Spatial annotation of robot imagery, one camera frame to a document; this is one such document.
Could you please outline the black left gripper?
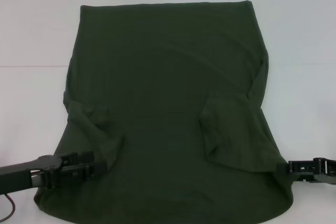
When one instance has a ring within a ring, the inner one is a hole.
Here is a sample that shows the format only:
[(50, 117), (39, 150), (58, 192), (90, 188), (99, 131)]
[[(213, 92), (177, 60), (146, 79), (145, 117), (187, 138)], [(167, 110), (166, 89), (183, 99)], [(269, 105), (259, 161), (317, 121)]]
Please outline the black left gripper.
[(82, 183), (96, 176), (100, 176), (107, 172), (107, 164), (105, 161), (94, 162), (94, 153), (88, 152), (72, 152), (61, 154), (60, 157), (53, 155), (40, 156), (37, 159), (1, 167), (1, 189), (30, 189), (33, 188), (31, 179), (31, 171), (39, 170), (49, 172), (60, 171), (60, 183)]

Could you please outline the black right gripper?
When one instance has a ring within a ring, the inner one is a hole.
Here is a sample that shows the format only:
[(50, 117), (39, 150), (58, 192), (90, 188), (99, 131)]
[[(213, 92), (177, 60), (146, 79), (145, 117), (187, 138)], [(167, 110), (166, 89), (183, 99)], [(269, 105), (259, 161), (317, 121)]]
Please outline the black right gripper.
[(293, 175), (296, 182), (335, 185), (335, 160), (314, 158), (309, 161), (289, 161), (277, 165), (277, 173)]

